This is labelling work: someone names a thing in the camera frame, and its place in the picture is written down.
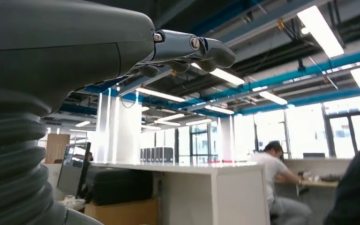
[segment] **gray pants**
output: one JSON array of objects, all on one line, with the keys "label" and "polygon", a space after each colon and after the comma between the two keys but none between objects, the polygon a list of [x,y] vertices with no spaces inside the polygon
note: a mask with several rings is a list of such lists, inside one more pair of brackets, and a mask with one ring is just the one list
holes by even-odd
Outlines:
[{"label": "gray pants", "polygon": [[310,225],[311,209],[301,202],[275,197],[269,205],[270,214],[278,216],[275,219],[276,225]]}]

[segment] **wooden table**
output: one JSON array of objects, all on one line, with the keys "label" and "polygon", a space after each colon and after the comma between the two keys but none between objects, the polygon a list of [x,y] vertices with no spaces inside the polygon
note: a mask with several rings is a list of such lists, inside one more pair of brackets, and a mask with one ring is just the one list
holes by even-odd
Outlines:
[{"label": "wooden table", "polygon": [[[282,180],[275,181],[278,184],[288,184]],[[310,180],[303,180],[303,186],[306,187],[323,187],[323,188],[336,188],[339,185],[339,182],[327,182],[327,181],[310,181]]]}]

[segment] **cardboard box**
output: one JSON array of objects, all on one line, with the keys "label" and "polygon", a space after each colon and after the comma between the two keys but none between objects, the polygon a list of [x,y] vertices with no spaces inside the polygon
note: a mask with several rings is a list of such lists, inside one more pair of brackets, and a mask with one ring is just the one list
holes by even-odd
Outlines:
[{"label": "cardboard box", "polygon": [[105,225],[157,225],[158,201],[149,199],[115,205],[85,205],[85,215]]}]

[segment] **desk surface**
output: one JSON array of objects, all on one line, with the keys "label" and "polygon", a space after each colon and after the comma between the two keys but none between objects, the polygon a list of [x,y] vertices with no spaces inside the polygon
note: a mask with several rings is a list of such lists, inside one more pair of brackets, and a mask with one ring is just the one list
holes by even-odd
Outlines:
[{"label": "desk surface", "polygon": [[[287,184],[284,181],[276,180],[278,184]],[[310,180],[303,180],[303,186],[307,187],[323,187],[323,188],[336,188],[339,185],[339,182],[327,182],[327,181],[310,181]]]},{"label": "desk surface", "polygon": [[134,170],[147,170],[157,172],[172,173],[196,173],[196,174],[218,174],[244,171],[261,171],[262,165],[254,162],[234,163],[234,164],[201,164],[201,165],[177,165],[177,164],[158,164],[158,163],[93,163],[92,166],[124,168]]}]

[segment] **white column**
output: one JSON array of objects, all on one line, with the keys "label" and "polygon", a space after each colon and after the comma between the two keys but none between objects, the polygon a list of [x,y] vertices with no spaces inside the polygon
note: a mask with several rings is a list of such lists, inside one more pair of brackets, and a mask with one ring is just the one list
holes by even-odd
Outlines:
[{"label": "white column", "polygon": [[134,100],[100,94],[94,148],[95,162],[134,163],[140,157],[142,110],[138,94]]},{"label": "white column", "polygon": [[221,156],[219,156],[219,159],[235,160],[234,117],[219,118],[217,130],[221,141]]}]

